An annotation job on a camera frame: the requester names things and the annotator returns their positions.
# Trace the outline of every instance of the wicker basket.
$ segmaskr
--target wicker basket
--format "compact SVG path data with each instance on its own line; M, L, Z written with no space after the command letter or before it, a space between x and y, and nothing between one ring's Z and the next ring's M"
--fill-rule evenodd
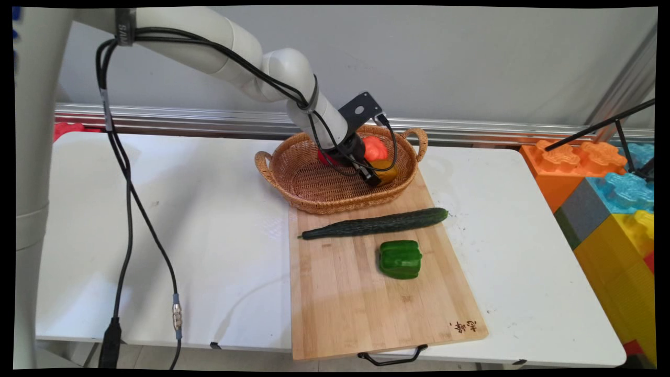
M409 134L419 138L419 153L407 141ZM385 127L364 125L358 134L365 138L377 136L389 149L393 158L391 133ZM358 175L344 176L318 160L318 148L301 132L291 136L277 147L270 156L266 152L256 153L256 167L292 206L308 213L335 213L351 211L388 203L397 198L414 179L428 148L428 137L420 128L411 128L402 135L396 134L398 158L395 166L398 175L393 182L371 188ZM354 168L340 167L345 172Z

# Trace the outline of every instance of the black metal rod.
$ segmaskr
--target black metal rod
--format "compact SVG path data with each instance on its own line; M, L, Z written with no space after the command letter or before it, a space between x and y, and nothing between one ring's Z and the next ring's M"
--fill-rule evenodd
M621 122L617 119L614 121L614 124L616 125L616 131L619 133L619 140L621 140L621 146L624 148L624 154L626 154L626 159L628 160L628 171L634 172L635 165L633 165L632 158L630 157L628 143L626 143L626 137L624 136L624 130L621 128Z
M652 157L641 169L640 173L649 175L649 173L654 169L654 158Z
M558 147L560 147L564 144L567 144L567 143L570 143L574 140L577 140L580 137L582 137L582 136L584 136L588 133L592 133L593 131L596 131L597 129L603 128L606 125L610 125L611 123L614 123L614 121L616 121L617 119L623 119L625 117L630 117L631 115L637 113L638 111L642 111L642 110L646 109L647 107L649 107L651 105L654 105L655 103L656 103L656 98L650 99L649 101L647 101L645 103L641 103L640 105L637 105L636 107L633 107L632 109L628 109L628 110L622 112L621 114L617 114L614 117L611 117L609 119L605 119L604 121L602 121L600 123L597 123L597 124L594 124L591 127L587 128L587 129L584 129L583 131L579 131L578 133L575 133L573 136L568 136L567 138L565 138L563 140L560 140L560 141L546 147L545 150L548 152L552 149L556 149L556 148L558 148Z

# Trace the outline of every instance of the basket handle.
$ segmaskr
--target basket handle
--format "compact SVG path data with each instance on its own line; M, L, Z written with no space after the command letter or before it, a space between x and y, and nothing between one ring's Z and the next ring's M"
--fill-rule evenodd
M266 160L272 160L272 155L270 155L270 153L260 151L256 153L254 160L256 162L256 168L261 173L263 178L265 178L267 182L278 189L279 187L277 187L275 177L272 176L272 171L270 171L270 168L267 166L266 162Z
M425 155L425 150L428 149L428 135L425 134L425 131L416 127L410 128L407 131L403 132L402 137L407 139L407 136L410 134L415 134L419 138L419 153L417 153L417 162L423 160L423 155Z

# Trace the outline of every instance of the floor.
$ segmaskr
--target floor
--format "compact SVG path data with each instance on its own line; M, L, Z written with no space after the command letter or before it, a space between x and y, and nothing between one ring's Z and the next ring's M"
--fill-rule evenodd
M42 347L59 354L67 342L43 343ZM122 345L118 368L167 369L174 357L173 347ZM86 368L96 368L100 347L93 353ZM476 363L435 362L417 360L408 364L376 367L356 357L336 360L295 362L291 354L278 352L228 351L221 349L182 348L177 370L236 370L246 372L428 372L477 370Z

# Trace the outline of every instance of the yellow foam block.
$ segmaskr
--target yellow foam block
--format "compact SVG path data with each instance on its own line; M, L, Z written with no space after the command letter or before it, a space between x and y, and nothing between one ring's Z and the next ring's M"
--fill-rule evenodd
M612 215L642 258L654 251L654 214L637 211Z
M626 321L645 355L656 365L655 283L644 261L605 284L605 291Z
M591 264L591 261L584 255L584 250L579 251L579 248L575 251L575 257L579 261L586 278L591 284L598 301L600 301L600 306L602 310L607 315L607 318L610 320L610 324L616 333L616 336L619 337L621 344L626 344L630 341L635 340L632 332L628 328L628 323L624 319L623 315L619 311L619 308L614 304L614 301L610 295L605 290L604 284L600 281L600 278L596 274L596 267Z
M614 280L642 257L613 215L609 215L576 249L596 267L602 284Z

